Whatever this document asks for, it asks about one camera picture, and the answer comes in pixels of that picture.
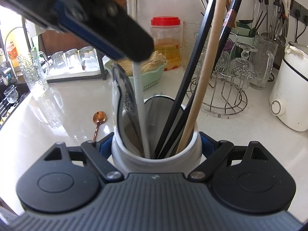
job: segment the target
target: countertop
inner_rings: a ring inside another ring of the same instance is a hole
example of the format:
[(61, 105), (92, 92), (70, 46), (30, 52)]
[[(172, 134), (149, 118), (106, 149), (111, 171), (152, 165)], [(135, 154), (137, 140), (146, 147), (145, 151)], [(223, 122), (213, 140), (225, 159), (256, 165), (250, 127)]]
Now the countertop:
[[(160, 93), (174, 98), (182, 77), (182, 68), (164, 72), (144, 98)], [(110, 77), (50, 84), (41, 98), (28, 95), (5, 123), (0, 131), (0, 197), (17, 214), (23, 213), (15, 192), (18, 179), (55, 142), (78, 146), (92, 139), (92, 117), (99, 110), (106, 112), (107, 121), (99, 128), (97, 140), (113, 131), (111, 84)], [(248, 88), (248, 105), (237, 115), (218, 117), (201, 110), (198, 128), (235, 145), (261, 142), (294, 178), (297, 191), (289, 211), (304, 221), (308, 218), (308, 132), (296, 132), (271, 114), (273, 85), (268, 82), (261, 91)]]

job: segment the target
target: light wooden chopstick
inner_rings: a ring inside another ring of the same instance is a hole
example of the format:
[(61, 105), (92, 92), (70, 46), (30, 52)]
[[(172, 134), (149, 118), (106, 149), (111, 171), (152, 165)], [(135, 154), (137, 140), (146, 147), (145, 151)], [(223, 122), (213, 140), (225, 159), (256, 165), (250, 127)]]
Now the light wooden chopstick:
[(203, 102), (203, 98), (206, 93), (218, 49), (219, 37), (222, 29), (222, 23), (224, 20), (225, 6), (226, 0), (216, 0), (212, 29), (208, 41), (207, 51), (203, 61), (200, 79), (176, 154), (184, 150), (188, 143), (188, 139), (196, 123)]

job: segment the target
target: black plug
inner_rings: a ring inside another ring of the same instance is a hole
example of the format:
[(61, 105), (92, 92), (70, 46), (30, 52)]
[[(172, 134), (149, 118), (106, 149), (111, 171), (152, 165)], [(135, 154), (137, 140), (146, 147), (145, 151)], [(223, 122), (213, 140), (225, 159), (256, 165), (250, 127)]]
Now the black plug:
[(299, 18), (301, 17), (301, 12), (299, 9), (295, 10), (295, 16), (296, 16), (296, 20), (298, 21)]

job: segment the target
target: utensil rack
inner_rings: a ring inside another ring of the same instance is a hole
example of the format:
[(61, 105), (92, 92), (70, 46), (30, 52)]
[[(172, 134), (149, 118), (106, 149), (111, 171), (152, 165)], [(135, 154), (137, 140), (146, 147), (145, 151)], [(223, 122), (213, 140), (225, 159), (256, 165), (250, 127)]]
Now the utensil rack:
[[(231, 54), (228, 59), (228, 66), (230, 65), (231, 60), (234, 58), (236, 42), (238, 41), (236, 34), (230, 33), (230, 35), (234, 35), (236, 41), (234, 42)], [(199, 58), (195, 71), (196, 75), (191, 80), (190, 86), (186, 92), (186, 95), (189, 99), (198, 83), (205, 52), (206, 47), (204, 48), (204, 51)], [(223, 74), (222, 72), (219, 72), (221, 70), (221, 58), (219, 59), (218, 65), (216, 65), (216, 67), (217, 71), (212, 72), (209, 87), (203, 99), (201, 108), (205, 111), (218, 115), (218, 117), (221, 115), (231, 116), (242, 112), (248, 104), (247, 95), (243, 90), (244, 78), (249, 76), (247, 71), (242, 70), (240, 78)]]

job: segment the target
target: green plastic basket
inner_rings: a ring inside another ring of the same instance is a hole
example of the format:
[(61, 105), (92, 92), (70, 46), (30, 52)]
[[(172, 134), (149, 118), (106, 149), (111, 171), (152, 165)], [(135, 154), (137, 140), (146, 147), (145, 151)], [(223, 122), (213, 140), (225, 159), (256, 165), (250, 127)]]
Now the green plastic basket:
[[(111, 69), (110, 69), (111, 64), (112, 64), (112, 60), (109, 60), (105, 63), (104, 66), (105, 66), (105, 69), (107, 69), (109, 74), (112, 76)], [(154, 84), (159, 82), (159, 80), (161, 79), (161, 76), (163, 75), (164, 68), (165, 68), (166, 64), (167, 63), (164, 63), (158, 69), (146, 72), (146, 73), (141, 75), (143, 90), (146, 90), (147, 88), (149, 88), (149, 87), (151, 87)], [(131, 82), (131, 85), (132, 85), (133, 89), (135, 90), (134, 77), (129, 76), (129, 81)]]

